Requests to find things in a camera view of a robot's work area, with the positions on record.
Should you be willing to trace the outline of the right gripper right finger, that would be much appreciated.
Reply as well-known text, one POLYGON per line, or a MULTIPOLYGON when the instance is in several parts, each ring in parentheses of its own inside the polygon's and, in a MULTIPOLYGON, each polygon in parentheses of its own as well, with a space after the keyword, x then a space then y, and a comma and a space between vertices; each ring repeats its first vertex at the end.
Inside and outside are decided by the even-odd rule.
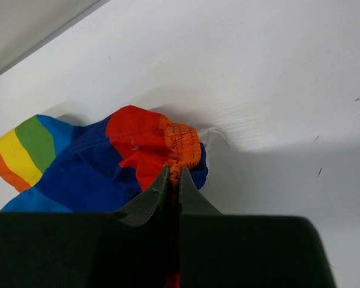
POLYGON ((226 215, 179 182, 181 287, 334 287, 320 235, 304 217, 226 215))

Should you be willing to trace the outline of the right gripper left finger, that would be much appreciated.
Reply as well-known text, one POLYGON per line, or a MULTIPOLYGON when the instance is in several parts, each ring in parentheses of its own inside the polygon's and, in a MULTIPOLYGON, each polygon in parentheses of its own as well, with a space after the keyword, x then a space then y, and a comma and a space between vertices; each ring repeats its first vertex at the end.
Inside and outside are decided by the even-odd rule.
POLYGON ((0 212, 0 287, 163 287, 169 174, 115 212, 0 212))

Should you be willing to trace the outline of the rainbow striped shorts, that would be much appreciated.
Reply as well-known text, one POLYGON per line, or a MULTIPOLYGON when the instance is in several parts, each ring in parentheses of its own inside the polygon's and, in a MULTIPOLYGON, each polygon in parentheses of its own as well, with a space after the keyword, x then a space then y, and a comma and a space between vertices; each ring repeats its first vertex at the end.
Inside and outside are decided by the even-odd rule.
POLYGON ((178 183, 184 169, 196 188, 208 175, 205 146, 191 126, 136 106, 87 126, 35 115, 0 137, 0 177, 18 192, 0 212, 115 212, 147 190, 165 167, 170 186, 163 287, 178 287, 178 183))

